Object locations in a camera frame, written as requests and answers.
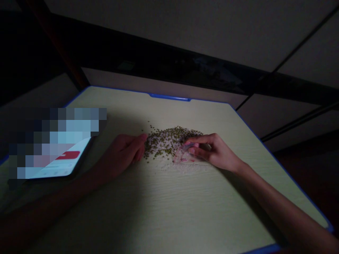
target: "blue table trim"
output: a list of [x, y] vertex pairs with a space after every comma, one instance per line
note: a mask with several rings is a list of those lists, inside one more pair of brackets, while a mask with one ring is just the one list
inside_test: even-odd
[[[87, 90], [89, 87], [86, 87], [84, 90], [82, 90], [77, 96], [75, 96], [69, 103], [67, 103], [65, 107], [67, 107], [69, 104], [71, 104], [77, 97], [79, 97], [85, 90]], [[129, 92], [137, 92], [137, 91], [132, 91], [132, 90], [126, 90], [126, 89], [116, 89], [116, 88], [110, 88], [110, 87], [103, 87], [103, 86], [93, 86], [93, 87], [101, 87], [101, 88], [107, 88], [107, 89], [113, 89], [113, 90], [122, 90], [122, 91], [129, 91]], [[146, 93], [152, 98], [161, 98], [161, 99], [172, 99], [172, 100], [178, 100], [178, 101], [187, 101], [190, 102], [192, 99], [190, 98], [181, 98], [181, 97], [175, 97], [175, 96], [168, 96], [168, 95], [158, 95], [155, 93]], [[208, 101], [208, 100], [202, 100], [202, 99], [196, 99], [197, 101]], [[242, 119], [242, 117], [238, 114], [237, 111], [235, 111], [237, 115], [241, 118], [241, 120], [246, 124], [246, 126], [252, 131], [252, 129], [247, 125], [247, 123]], [[322, 211], [314, 204], [314, 202], [309, 198], [309, 196], [303, 191], [303, 189], [297, 184], [297, 182], [292, 178], [292, 176], [286, 171], [286, 169], [281, 165], [281, 163], [275, 158], [275, 156], [271, 153], [270, 150], [265, 146], [265, 144], [261, 141], [261, 139], [253, 132], [253, 134], [256, 136], [256, 138], [261, 142], [261, 144], [267, 149], [267, 151], [273, 156], [275, 161], [283, 168], [283, 170], [286, 172], [286, 174], [292, 179], [292, 181], [297, 185], [297, 187], [301, 190], [301, 192], [305, 195], [305, 197], [312, 203], [312, 205], [319, 211], [319, 213], [323, 216], [323, 218], [326, 220], [328, 227], [326, 228], [327, 231], [330, 233], [333, 233], [334, 227], [330, 223], [330, 221], [327, 219], [327, 217], [322, 213]], [[8, 155], [5, 156], [2, 160], [0, 160], [0, 165], [2, 165], [6, 160], [8, 159]], [[266, 254], [266, 253], [272, 253], [281, 250], [281, 246], [278, 244], [271, 244], [268, 246], [264, 246], [259, 249], [251, 250], [249, 252], [244, 252], [244, 254]]]

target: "hand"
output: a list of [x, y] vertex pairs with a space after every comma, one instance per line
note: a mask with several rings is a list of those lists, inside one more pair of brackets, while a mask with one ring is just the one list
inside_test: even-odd
[[146, 134], [138, 137], [125, 134], [118, 135], [100, 160], [95, 164], [95, 170], [104, 183], [120, 175], [131, 164], [140, 161], [145, 152]]
[[186, 143], [188, 142], [209, 144], [211, 146], [210, 151], [191, 147], [188, 149], [188, 152], [207, 160], [218, 168], [235, 173], [245, 165], [216, 133], [189, 138]]

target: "left hand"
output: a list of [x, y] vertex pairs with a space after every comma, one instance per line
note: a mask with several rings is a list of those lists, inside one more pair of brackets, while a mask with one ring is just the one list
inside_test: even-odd
[[93, 168], [100, 179], [109, 182], [124, 172], [131, 163], [140, 161], [145, 152], [146, 139], [146, 134], [138, 137], [118, 135]]

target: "table surface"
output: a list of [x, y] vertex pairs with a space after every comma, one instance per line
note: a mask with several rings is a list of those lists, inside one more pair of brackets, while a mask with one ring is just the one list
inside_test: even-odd
[[[268, 183], [320, 225], [329, 227], [321, 212], [226, 103], [176, 101], [91, 86], [68, 107], [107, 108], [106, 128], [96, 138], [81, 172], [98, 160], [119, 133], [149, 133], [150, 124], [158, 129], [181, 126], [204, 134], [218, 133]], [[1, 166], [2, 177], [5, 166]], [[4, 193], [4, 183], [0, 186]], [[12, 207], [58, 187], [30, 188]], [[232, 174], [206, 162], [180, 165], [156, 158], [149, 163], [142, 159], [83, 199], [28, 252], [244, 253], [270, 246], [262, 250], [268, 252], [280, 240], [281, 233]]]

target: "phone screen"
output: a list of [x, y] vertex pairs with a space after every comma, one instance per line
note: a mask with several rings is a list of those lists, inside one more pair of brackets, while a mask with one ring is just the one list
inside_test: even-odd
[[38, 173], [31, 177], [31, 179], [70, 175], [78, 163], [80, 156], [84, 152], [90, 139], [91, 138], [86, 138], [81, 140], [79, 143], [76, 143], [61, 156], [41, 169]]

